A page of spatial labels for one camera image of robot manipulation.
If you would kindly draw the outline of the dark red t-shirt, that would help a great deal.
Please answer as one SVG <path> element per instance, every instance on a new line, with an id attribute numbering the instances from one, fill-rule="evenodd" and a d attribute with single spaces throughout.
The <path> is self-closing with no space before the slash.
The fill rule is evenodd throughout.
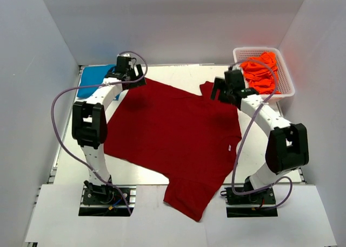
<path id="1" fill-rule="evenodd" d="M 232 172 L 242 138 L 237 108 L 148 79 L 130 90 L 108 122 L 104 152 L 163 174 L 164 201 L 200 221 Z"/>

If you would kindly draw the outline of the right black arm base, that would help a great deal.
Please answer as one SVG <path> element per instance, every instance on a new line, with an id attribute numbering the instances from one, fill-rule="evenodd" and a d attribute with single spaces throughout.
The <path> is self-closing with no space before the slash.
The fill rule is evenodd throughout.
<path id="1" fill-rule="evenodd" d="M 232 187 L 226 187 L 220 192 L 226 201 L 228 218 L 260 218 L 277 217 L 276 198 L 272 188 L 260 193 L 244 196 L 235 195 Z"/>

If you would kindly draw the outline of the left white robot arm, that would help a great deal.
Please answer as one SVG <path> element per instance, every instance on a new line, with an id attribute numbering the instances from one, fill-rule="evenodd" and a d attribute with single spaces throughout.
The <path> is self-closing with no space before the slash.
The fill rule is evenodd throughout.
<path id="1" fill-rule="evenodd" d="M 116 65 L 110 68 L 96 91 L 83 101 L 77 101 L 72 107 L 72 137 L 81 147 L 89 169 L 88 182 L 99 186 L 96 197 L 102 203 L 114 198 L 114 189 L 107 169 L 104 143 L 108 135 L 106 110 L 111 102 L 125 90 L 146 85 L 141 64 L 142 57 L 134 52 L 125 51 L 116 59 Z"/>

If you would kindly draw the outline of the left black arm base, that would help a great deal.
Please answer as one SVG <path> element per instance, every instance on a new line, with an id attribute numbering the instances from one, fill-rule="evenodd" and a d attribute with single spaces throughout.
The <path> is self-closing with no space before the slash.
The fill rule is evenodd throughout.
<path id="1" fill-rule="evenodd" d="M 84 187 L 78 215 L 80 217 L 130 217 L 124 198 L 116 189 L 103 192 Z"/>

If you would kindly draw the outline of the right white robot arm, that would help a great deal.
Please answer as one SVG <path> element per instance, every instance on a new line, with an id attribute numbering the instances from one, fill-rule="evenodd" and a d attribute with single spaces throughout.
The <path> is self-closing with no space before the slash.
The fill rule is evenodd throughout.
<path id="1" fill-rule="evenodd" d="M 281 117 L 267 104 L 267 98 L 262 98 L 254 88 L 247 88 L 240 70 L 229 69 L 223 78 L 216 77 L 210 98 L 235 106 L 251 118 L 249 125 L 257 124 L 268 138 L 265 163 L 245 180 L 242 192 L 232 189 L 235 195 L 257 203 L 265 190 L 308 164 L 306 127 Z"/>

